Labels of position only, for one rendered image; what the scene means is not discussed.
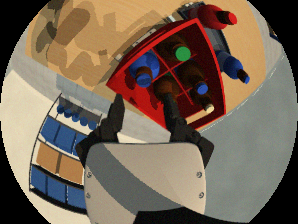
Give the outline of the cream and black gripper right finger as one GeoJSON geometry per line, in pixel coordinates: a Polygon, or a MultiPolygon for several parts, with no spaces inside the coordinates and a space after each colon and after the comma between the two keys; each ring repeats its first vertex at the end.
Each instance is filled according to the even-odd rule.
{"type": "Polygon", "coordinates": [[[213,153],[214,144],[201,136],[198,131],[187,124],[185,118],[180,116],[177,103],[173,101],[171,93],[165,94],[163,112],[166,129],[171,133],[169,142],[190,142],[197,145],[205,169],[213,153]]]}

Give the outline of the brown bottle with cream cap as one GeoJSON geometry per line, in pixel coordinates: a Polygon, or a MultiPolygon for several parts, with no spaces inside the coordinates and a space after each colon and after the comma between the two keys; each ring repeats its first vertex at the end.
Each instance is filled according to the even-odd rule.
{"type": "Polygon", "coordinates": [[[195,92],[194,88],[188,90],[188,92],[194,103],[196,103],[197,105],[201,105],[204,111],[206,111],[207,113],[210,113],[214,110],[214,104],[211,101],[212,91],[209,86],[207,87],[208,87],[208,90],[203,95],[200,95],[199,93],[195,92]]]}

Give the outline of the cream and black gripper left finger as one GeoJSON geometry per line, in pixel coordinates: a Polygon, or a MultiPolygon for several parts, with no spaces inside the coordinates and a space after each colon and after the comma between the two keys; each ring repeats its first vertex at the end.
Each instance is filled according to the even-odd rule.
{"type": "Polygon", "coordinates": [[[121,94],[116,94],[114,102],[110,105],[107,118],[102,119],[100,126],[75,146],[83,168],[85,168],[86,158],[92,145],[101,142],[119,142],[117,133],[122,130],[124,113],[123,97],[121,94]]]}

